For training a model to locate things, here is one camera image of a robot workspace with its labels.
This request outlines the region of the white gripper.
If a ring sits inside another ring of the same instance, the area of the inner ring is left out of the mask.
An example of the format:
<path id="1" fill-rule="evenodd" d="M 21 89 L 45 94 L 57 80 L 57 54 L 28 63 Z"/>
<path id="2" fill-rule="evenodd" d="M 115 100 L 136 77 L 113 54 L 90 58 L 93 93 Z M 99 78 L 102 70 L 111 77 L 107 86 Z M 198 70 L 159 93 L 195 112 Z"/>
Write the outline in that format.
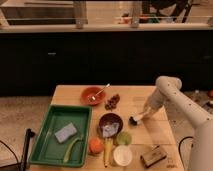
<path id="1" fill-rule="evenodd" d="M 152 117 L 163 106 L 163 103 L 164 103 L 163 96 L 154 96 L 154 95 L 149 96 L 144 104 L 144 117 L 145 118 Z"/>

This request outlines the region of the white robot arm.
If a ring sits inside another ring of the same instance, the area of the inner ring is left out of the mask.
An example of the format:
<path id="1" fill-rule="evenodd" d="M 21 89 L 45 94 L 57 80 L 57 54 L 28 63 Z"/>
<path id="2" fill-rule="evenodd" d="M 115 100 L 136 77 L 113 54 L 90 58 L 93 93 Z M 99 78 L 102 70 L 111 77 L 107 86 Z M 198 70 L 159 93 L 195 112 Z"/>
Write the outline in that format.
<path id="1" fill-rule="evenodd" d="M 195 130 L 188 171 L 213 171 L 213 115 L 180 91 L 179 78 L 159 76 L 155 85 L 156 89 L 145 103 L 145 118 L 153 116 L 165 99 L 170 100 Z"/>

